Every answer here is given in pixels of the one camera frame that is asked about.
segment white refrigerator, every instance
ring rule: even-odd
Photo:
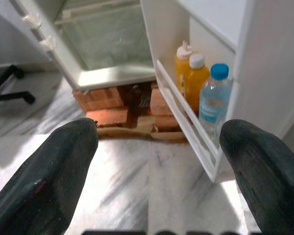
[[[183,40],[226,63],[226,119],[283,138],[294,123],[294,0],[11,0],[73,89],[155,80],[213,182],[233,178],[176,86]]]

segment yellow bottle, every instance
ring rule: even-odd
[[[175,55],[176,83],[179,91],[185,97],[185,78],[190,72],[190,56],[193,53],[192,47],[183,41],[182,46],[177,49]]]
[[[200,89],[210,77],[209,70],[205,67],[202,54],[193,54],[190,57],[190,72],[185,77],[185,98],[196,115],[199,113]]]

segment marble floor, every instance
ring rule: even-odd
[[[29,90],[37,101],[0,102],[0,190],[55,128],[84,116],[58,73],[29,74],[7,89]],[[104,140],[65,235],[91,229],[246,235],[257,229],[246,226],[246,211],[235,181],[213,185],[189,145]]]

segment water bottle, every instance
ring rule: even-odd
[[[226,109],[222,110],[219,113],[217,121],[215,123],[213,142],[216,146],[220,145],[220,141],[219,141],[220,132],[221,132],[222,125],[225,122],[225,118],[226,118]]]
[[[228,78],[229,67],[226,64],[214,64],[211,77],[203,84],[200,91],[199,121],[208,135],[213,138],[219,114],[226,112],[231,81]]]

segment brick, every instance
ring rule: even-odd
[[[130,125],[128,107],[89,111],[86,117],[98,121],[98,127],[128,127]]]
[[[87,94],[92,98],[93,101],[95,100],[103,100],[103,99],[110,99],[110,98],[119,98],[121,99],[120,93],[117,87],[110,87],[105,89],[99,90],[92,90],[89,91]]]
[[[80,91],[72,91],[72,94],[79,103],[92,101],[92,98],[89,95],[83,94]]]
[[[156,116],[154,125],[158,132],[181,131],[179,124],[173,116]]]
[[[110,109],[124,106],[124,103],[119,98],[104,99],[98,101],[87,102],[90,110]]]
[[[158,83],[156,81],[153,81],[151,83],[151,89],[153,90],[153,89],[157,89],[157,88],[158,88]]]
[[[85,112],[88,112],[91,110],[91,107],[88,103],[78,103],[80,105],[80,107],[82,108],[82,110],[84,110]]]
[[[150,110],[154,116],[173,116],[159,89],[153,89],[151,92]]]

